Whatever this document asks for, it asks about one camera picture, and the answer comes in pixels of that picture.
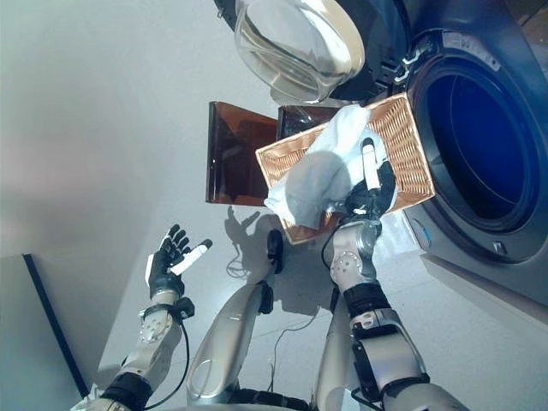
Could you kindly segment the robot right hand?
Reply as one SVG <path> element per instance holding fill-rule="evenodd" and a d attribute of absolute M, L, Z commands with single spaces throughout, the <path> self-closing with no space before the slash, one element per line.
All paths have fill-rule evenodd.
<path fill-rule="evenodd" d="M 377 149 L 372 138 L 361 143 L 360 160 L 363 180 L 356 184 L 345 200 L 350 214 L 372 221 L 379 220 L 392 206 L 396 196 L 394 171 L 387 159 L 377 162 Z"/>

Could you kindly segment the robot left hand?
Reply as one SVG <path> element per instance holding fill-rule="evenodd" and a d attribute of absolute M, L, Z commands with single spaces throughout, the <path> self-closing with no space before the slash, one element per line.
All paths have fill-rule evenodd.
<path fill-rule="evenodd" d="M 187 232 L 174 224 L 160 242 L 159 248 L 147 257 L 145 281 L 150 299 L 162 292 L 172 292 L 182 297 L 185 285 L 182 273 L 196 263 L 212 247 L 212 240 L 205 239 L 190 247 Z"/>

